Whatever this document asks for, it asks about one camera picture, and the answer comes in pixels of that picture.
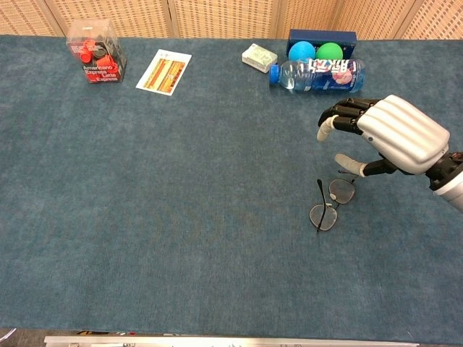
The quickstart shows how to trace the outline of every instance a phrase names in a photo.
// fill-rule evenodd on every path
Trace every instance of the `plastic water bottle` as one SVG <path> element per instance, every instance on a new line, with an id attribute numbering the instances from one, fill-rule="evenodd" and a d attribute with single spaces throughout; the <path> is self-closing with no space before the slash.
<path id="1" fill-rule="evenodd" d="M 362 89 L 365 65 L 361 60 L 287 61 L 272 65 L 269 72 L 271 85 L 280 84 L 290 91 Z"/>

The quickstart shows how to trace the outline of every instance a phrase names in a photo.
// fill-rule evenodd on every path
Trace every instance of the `eyeglass lens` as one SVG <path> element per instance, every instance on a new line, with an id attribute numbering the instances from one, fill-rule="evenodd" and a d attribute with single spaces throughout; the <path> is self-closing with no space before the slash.
<path id="1" fill-rule="evenodd" d="M 341 205 L 347 204 L 355 194 L 355 186 L 345 179 L 334 179 L 328 189 L 331 199 Z"/>
<path id="2" fill-rule="evenodd" d="M 323 215 L 323 204 L 316 205 L 312 207 L 310 210 L 309 217 L 312 224 L 317 227 L 320 224 L 321 217 Z M 325 217 L 323 218 L 323 222 L 321 223 L 320 230 L 328 231 L 330 230 L 336 222 L 338 218 L 338 213 L 333 208 L 333 206 L 326 206 Z"/>

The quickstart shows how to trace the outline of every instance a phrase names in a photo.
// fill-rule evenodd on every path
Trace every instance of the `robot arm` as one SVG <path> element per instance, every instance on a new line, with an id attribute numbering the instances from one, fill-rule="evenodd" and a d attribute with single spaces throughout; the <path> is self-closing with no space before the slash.
<path id="1" fill-rule="evenodd" d="M 449 132 L 395 95 L 384 99 L 345 99 L 323 112 L 317 139 L 338 129 L 362 136 L 382 159 L 360 163 L 338 154 L 336 162 L 361 177 L 426 174 L 430 188 L 463 212 L 463 153 L 449 153 Z"/>

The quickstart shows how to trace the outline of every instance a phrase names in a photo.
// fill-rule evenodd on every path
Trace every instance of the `blue bottle cap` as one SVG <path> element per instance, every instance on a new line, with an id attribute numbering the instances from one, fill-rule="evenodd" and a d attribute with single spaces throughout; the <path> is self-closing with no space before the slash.
<path id="1" fill-rule="evenodd" d="M 271 85 L 275 85 L 278 83 L 278 78 L 280 75 L 280 67 L 278 64 L 274 64 L 270 67 L 270 71 L 268 72 L 268 82 Z"/>

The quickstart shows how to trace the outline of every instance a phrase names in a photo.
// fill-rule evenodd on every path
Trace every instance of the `navy blue box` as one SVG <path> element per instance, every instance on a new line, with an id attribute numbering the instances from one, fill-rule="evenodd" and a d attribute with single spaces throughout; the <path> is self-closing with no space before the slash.
<path id="1" fill-rule="evenodd" d="M 307 41 L 312 43 L 315 50 L 327 42 L 334 42 L 341 46 L 344 52 L 343 58 L 349 59 L 357 44 L 357 35 L 353 31 L 325 31 L 325 30 L 302 30 L 291 29 L 289 31 L 288 43 L 286 45 L 286 56 L 291 47 L 299 42 Z"/>

